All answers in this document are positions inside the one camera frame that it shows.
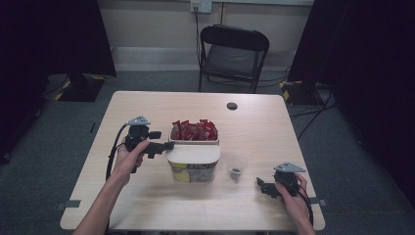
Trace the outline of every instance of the red candy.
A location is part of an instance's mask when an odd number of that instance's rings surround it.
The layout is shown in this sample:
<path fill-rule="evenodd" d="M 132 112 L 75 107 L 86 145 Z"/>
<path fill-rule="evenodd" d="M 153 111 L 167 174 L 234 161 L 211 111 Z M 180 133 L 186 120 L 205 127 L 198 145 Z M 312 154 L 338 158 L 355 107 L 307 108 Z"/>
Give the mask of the red candy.
<path fill-rule="evenodd" d="M 173 140 L 217 140 L 217 129 L 213 122 L 200 119 L 198 123 L 189 120 L 173 123 Z"/>

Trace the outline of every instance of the wrist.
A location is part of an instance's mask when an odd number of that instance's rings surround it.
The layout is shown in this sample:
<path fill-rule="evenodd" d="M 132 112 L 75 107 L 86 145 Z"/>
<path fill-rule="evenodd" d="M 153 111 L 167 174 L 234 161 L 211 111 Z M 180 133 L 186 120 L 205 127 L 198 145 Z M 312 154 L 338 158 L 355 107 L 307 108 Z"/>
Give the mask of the wrist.
<path fill-rule="evenodd" d="M 294 223 L 296 224 L 299 235 L 312 235 L 315 234 L 314 228 L 311 225 L 308 217 L 303 217 L 295 219 Z"/>
<path fill-rule="evenodd" d="M 110 181 L 110 183 L 113 183 L 115 185 L 120 185 L 122 188 L 128 183 L 129 176 L 130 176 L 129 173 L 126 175 L 125 173 L 120 172 L 119 170 L 114 170 L 114 172 L 111 174 L 108 181 Z"/>

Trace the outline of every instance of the baseboard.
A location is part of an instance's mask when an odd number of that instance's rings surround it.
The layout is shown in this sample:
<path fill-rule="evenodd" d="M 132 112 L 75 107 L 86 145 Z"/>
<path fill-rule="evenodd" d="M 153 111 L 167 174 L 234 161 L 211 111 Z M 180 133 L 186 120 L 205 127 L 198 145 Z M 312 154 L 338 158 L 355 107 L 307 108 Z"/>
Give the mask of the baseboard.
<path fill-rule="evenodd" d="M 112 47 L 116 71 L 197 71 L 196 48 Z M 284 71 L 295 51 L 269 52 L 264 71 Z"/>

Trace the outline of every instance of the finger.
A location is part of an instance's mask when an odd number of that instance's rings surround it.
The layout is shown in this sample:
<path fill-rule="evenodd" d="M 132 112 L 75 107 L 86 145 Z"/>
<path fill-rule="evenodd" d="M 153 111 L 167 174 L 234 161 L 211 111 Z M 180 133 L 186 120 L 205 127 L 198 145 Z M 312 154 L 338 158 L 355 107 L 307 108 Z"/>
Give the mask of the finger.
<path fill-rule="evenodd" d="M 137 167 L 141 166 L 141 164 L 143 163 L 143 157 L 144 157 L 144 154 L 140 154 L 138 156 L 137 161 L 135 162 L 135 166 L 137 166 Z"/>
<path fill-rule="evenodd" d="M 119 152 L 128 152 L 127 148 L 125 147 L 125 145 L 119 145 L 118 149 L 116 150 L 118 153 Z"/>
<path fill-rule="evenodd" d="M 281 198 L 281 199 L 280 199 L 280 203 L 281 203 L 282 205 L 285 205 L 284 198 Z"/>
<path fill-rule="evenodd" d="M 282 185 L 280 182 L 275 183 L 275 188 L 277 188 L 278 192 L 280 192 L 281 196 L 284 198 L 285 203 L 293 199 L 293 197 L 291 197 L 290 193 L 287 191 L 285 186 Z"/>
<path fill-rule="evenodd" d="M 149 146 L 150 142 L 148 140 L 144 140 L 140 142 L 135 149 L 131 151 L 131 154 L 138 158 L 141 152 L 143 152 L 147 146 Z"/>
<path fill-rule="evenodd" d="M 300 186 L 301 186 L 301 188 L 305 191 L 306 190 L 306 188 L 307 188 L 307 180 L 304 178 L 304 177 L 302 177 L 302 175 L 300 175 L 299 173 L 295 173 L 295 175 L 296 175 L 296 178 L 299 180 L 299 182 L 300 182 Z"/>

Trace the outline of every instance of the white wall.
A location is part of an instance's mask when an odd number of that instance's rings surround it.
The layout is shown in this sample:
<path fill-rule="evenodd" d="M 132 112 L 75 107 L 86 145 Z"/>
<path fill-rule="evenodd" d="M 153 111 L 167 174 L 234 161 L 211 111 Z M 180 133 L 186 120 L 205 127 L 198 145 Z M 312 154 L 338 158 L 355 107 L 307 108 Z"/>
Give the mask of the white wall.
<path fill-rule="evenodd" d="M 199 29 L 222 21 L 224 24 L 261 31 L 271 43 L 265 65 L 282 69 L 291 65 L 299 45 L 311 9 L 309 4 L 304 5 L 222 5 L 213 2 L 211 14 L 199 14 Z M 178 49 L 196 53 L 196 20 L 190 12 L 189 1 L 102 0 L 100 7 L 110 45 L 113 47 L 153 51 L 155 48 L 165 48 L 169 51 Z M 197 63 L 194 58 L 190 60 L 189 64 Z"/>

